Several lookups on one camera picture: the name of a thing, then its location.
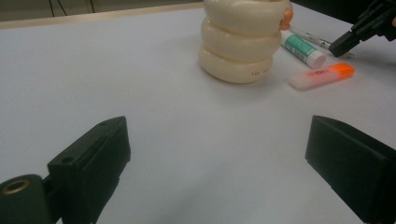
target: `stacked rings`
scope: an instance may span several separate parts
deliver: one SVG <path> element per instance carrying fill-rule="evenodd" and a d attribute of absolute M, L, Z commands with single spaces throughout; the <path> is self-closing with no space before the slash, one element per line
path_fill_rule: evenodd
<path fill-rule="evenodd" d="M 204 0 L 206 18 L 201 66 L 233 83 L 264 78 L 280 47 L 279 26 L 290 11 L 289 0 Z"/>

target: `glue stick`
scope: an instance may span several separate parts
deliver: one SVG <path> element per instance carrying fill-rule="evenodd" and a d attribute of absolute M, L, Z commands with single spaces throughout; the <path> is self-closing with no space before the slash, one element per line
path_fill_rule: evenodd
<path fill-rule="evenodd" d="M 320 52 L 289 30 L 281 31 L 281 33 L 281 45 L 298 59 L 312 68 L 319 68 L 324 64 L 327 59 L 326 54 Z"/>
<path fill-rule="evenodd" d="M 296 89 L 302 90 L 318 85 L 352 77 L 355 68 L 347 63 L 337 63 L 335 65 L 313 69 L 295 75 L 289 79 L 289 84 Z"/>

